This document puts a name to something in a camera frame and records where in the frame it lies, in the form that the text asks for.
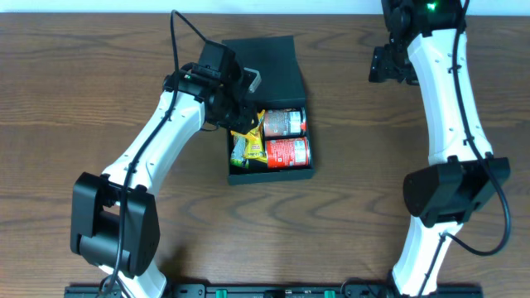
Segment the red Pringles can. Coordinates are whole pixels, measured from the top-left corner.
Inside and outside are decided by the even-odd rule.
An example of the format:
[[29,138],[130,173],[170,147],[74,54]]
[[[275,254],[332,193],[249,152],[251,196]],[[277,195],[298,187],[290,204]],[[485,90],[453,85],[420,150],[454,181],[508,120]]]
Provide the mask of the red Pringles can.
[[306,137],[268,140],[265,142],[265,149],[269,169],[285,169],[310,164],[310,143]]
[[263,132],[267,138],[299,137],[306,133],[306,129],[304,108],[272,109],[263,116]]

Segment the green yellow snack packet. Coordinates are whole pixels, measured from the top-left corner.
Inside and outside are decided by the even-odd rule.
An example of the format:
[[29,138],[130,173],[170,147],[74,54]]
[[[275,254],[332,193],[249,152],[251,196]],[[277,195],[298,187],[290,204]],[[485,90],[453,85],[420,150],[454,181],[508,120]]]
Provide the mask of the green yellow snack packet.
[[239,168],[248,169],[248,159],[245,157],[247,139],[240,136],[234,136],[234,148],[230,155],[230,164]]

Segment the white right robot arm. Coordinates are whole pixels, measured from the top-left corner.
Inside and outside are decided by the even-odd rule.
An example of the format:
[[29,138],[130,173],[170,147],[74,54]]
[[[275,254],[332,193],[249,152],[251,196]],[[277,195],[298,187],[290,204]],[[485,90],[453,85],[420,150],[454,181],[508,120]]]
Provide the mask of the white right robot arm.
[[502,250],[512,220],[502,185],[510,174],[479,120],[467,66],[462,1],[383,0],[389,41],[374,49],[369,81],[416,85],[428,129],[428,165],[405,176],[411,216],[407,237],[377,297],[479,297],[477,286],[441,286],[437,276],[471,215],[498,196],[504,217]]

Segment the yellow almond biscuit packet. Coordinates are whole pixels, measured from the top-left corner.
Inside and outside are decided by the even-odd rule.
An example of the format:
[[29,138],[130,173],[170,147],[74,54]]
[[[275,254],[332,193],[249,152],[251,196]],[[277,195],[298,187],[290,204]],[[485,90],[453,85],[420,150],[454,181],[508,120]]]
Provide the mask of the yellow almond biscuit packet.
[[259,130],[260,130],[260,127],[262,126],[262,123],[263,123],[263,118],[264,118],[264,114],[265,114],[266,110],[263,109],[261,110],[260,112],[258,112],[257,114],[257,118],[258,120],[257,121],[253,121],[253,124],[255,124],[255,127],[252,128],[249,132],[247,132],[246,134],[242,134],[240,132],[235,132],[235,131],[231,131],[230,134],[232,136],[241,136],[241,137],[245,137],[247,139],[249,138],[255,138],[258,133],[259,133]]

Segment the yellow peanut butter biscuit packet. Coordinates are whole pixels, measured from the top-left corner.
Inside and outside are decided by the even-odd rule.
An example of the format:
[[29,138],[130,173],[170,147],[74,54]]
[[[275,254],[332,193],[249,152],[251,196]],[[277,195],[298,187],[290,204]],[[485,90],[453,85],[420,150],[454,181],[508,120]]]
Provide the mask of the yellow peanut butter biscuit packet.
[[256,134],[249,133],[243,136],[246,140],[246,145],[243,157],[248,160],[267,162],[267,154],[264,149],[262,136],[259,132]]

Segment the black box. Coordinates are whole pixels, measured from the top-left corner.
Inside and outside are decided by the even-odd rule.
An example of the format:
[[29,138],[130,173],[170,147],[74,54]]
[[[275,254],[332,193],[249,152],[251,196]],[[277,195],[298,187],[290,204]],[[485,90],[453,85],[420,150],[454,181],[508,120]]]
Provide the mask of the black box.
[[[236,53],[243,66],[258,70],[262,82],[248,99],[260,110],[294,108],[307,110],[306,86],[296,59],[292,36],[256,37],[222,41]],[[252,161],[247,169],[229,165],[230,185],[310,179],[315,173],[313,157],[306,166],[268,168]]]

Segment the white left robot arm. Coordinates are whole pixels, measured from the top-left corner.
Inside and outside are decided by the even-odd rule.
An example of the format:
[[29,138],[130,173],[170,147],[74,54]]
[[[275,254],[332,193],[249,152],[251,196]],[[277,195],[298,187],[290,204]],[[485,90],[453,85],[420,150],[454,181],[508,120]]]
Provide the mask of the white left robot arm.
[[197,64],[166,77],[157,109],[127,150],[100,175],[73,186],[70,249],[105,272],[97,297],[161,297],[167,279],[154,257],[160,241],[156,197],[185,144],[205,123],[235,132],[258,124],[245,100],[258,71],[220,78]]

